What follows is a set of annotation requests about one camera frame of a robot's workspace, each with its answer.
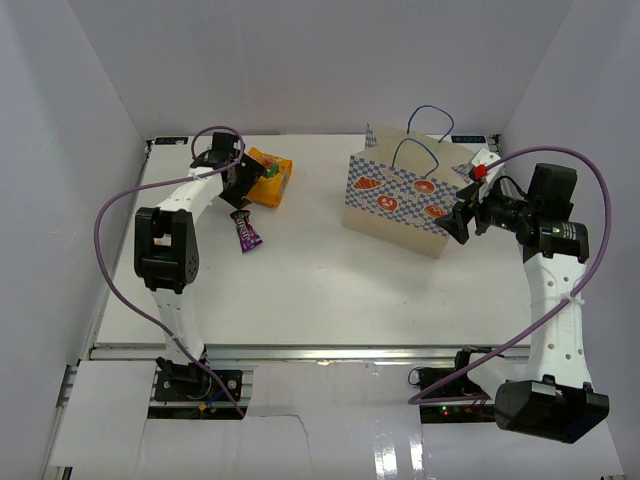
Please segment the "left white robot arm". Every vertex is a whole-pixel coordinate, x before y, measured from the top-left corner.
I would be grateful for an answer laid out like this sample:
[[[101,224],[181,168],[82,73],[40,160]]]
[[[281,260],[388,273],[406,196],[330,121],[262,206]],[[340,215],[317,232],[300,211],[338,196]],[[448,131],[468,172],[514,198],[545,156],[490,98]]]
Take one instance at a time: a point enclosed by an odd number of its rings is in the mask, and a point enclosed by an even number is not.
[[[189,286],[200,268],[195,224],[216,198],[247,212],[249,191],[266,169],[246,152],[240,137],[215,132],[211,147],[192,154],[189,180],[154,207],[141,207],[134,219],[134,271],[151,291],[165,334],[160,370],[188,398],[199,399],[211,387],[211,374],[196,365],[205,358]]]

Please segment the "orange mango gummy bag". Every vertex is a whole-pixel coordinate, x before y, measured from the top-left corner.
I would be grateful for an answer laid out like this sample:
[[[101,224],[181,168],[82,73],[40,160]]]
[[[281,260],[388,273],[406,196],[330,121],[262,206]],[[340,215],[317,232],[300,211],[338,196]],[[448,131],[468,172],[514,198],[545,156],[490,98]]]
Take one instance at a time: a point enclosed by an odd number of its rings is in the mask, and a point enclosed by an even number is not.
[[[280,205],[286,186],[293,170],[293,161],[272,155],[252,147],[249,156],[261,164],[266,173],[249,191],[247,198],[266,207],[276,208]]]

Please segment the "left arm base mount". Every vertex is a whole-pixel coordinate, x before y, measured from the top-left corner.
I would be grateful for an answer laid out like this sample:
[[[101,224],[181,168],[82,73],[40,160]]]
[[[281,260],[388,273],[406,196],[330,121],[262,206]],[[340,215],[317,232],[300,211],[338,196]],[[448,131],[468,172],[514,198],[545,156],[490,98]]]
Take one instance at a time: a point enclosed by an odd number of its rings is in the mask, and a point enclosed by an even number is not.
[[[216,401],[241,399],[243,372],[241,370],[215,370],[229,392],[227,396],[220,385],[202,372],[195,379],[185,380],[159,371],[153,399],[157,402],[200,402],[212,404]]]

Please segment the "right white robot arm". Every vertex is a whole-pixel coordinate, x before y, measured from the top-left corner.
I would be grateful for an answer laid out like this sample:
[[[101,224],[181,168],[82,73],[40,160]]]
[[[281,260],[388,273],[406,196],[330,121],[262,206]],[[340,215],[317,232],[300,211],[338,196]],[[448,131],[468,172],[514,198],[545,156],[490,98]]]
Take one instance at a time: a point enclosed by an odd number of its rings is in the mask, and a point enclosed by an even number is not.
[[[575,170],[536,165],[527,190],[513,198],[484,166],[457,194],[451,212],[436,223],[459,243],[490,227],[514,233],[531,297],[529,357],[518,373],[498,351],[466,347],[455,358],[453,390],[472,399],[480,392],[494,404],[494,419],[505,431],[574,444],[609,414],[609,398],[595,392],[582,332],[582,300],[589,238],[585,225],[571,221]]]

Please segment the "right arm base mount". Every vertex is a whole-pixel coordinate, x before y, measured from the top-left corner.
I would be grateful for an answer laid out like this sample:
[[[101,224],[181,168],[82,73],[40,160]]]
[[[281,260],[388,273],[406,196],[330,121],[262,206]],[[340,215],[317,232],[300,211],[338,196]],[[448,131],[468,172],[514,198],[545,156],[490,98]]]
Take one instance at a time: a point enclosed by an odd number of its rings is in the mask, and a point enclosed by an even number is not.
[[[408,376],[409,385],[422,390],[445,378],[452,368],[415,367]],[[427,395],[439,402],[420,405],[420,420],[427,424],[493,423],[494,405],[480,399],[484,392],[465,377],[458,378]]]

